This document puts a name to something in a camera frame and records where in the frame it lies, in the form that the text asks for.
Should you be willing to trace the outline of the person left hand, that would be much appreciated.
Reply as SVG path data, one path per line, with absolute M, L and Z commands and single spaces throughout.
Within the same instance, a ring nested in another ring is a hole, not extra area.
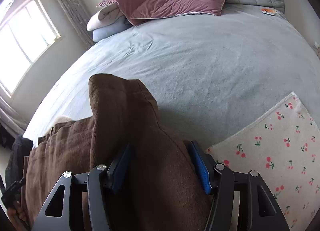
M 28 218 L 26 216 L 26 213 L 23 211 L 23 209 L 20 206 L 17 206 L 15 208 L 9 207 L 7 209 L 7 215 L 11 221 L 12 224 L 16 224 L 17 220 L 16 218 L 19 218 L 22 221 L 27 221 Z

